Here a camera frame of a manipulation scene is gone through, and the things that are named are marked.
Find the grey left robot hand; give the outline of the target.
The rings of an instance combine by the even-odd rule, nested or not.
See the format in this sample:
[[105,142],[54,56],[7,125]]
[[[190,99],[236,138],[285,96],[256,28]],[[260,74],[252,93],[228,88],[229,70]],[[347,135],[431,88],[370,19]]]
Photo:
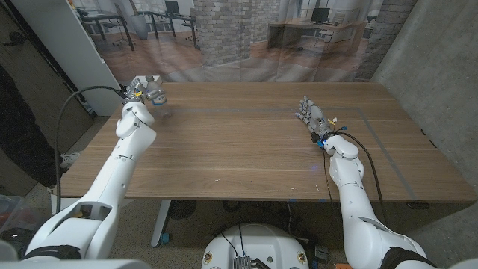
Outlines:
[[146,77],[146,85],[136,78],[126,88],[126,97],[123,103],[150,101],[154,106],[161,106],[167,103],[166,93],[161,86],[162,80],[155,80],[153,76]]

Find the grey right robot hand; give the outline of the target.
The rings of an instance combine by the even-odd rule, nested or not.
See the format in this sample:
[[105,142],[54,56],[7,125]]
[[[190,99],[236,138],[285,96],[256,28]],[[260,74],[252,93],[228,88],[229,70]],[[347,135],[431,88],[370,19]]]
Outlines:
[[299,110],[295,112],[295,115],[305,123],[311,133],[313,143],[324,144],[327,139],[333,136],[334,132],[325,119],[325,114],[307,96],[300,100]]

